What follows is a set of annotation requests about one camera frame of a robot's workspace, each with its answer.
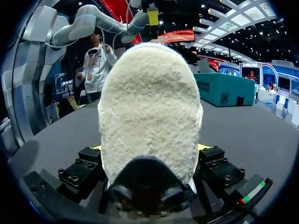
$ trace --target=gray table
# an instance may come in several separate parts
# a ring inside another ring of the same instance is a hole
[[[199,142],[218,145],[237,167],[269,177],[273,186],[257,205],[258,212],[279,194],[292,169],[298,131],[259,106],[215,108],[202,101],[204,116]],[[87,105],[42,130],[22,146],[10,165],[18,179],[30,171],[57,170],[70,166],[85,146],[100,145],[97,102]]]

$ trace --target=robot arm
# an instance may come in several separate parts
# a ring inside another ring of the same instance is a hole
[[[135,15],[127,29],[126,24],[105,15],[96,6],[86,5],[77,11],[73,24],[61,28],[52,35],[50,44],[56,47],[65,46],[77,39],[91,35],[95,27],[110,33],[121,33],[121,41],[129,43],[134,40],[148,22],[148,15],[140,11]]]

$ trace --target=yellow tape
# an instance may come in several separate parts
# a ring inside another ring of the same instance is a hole
[[[203,150],[204,148],[212,148],[212,147],[205,146],[205,145],[202,145],[202,144],[198,144],[198,150]],[[101,150],[102,146],[93,147],[93,149],[99,149],[99,150]]]
[[[150,26],[159,25],[158,15],[159,15],[159,11],[148,11],[149,25]]]

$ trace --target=teal crate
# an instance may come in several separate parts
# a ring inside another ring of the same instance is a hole
[[[194,74],[200,97],[215,106],[250,106],[255,96],[255,82],[224,73]]]

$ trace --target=man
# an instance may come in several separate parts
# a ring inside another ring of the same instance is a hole
[[[100,99],[103,85],[109,73],[109,62],[114,63],[117,59],[110,46],[106,44],[103,46],[100,43],[102,38],[100,33],[100,29],[96,28],[91,35],[91,48],[85,54],[83,72],[79,72],[77,75],[79,80],[85,78],[88,104]]]

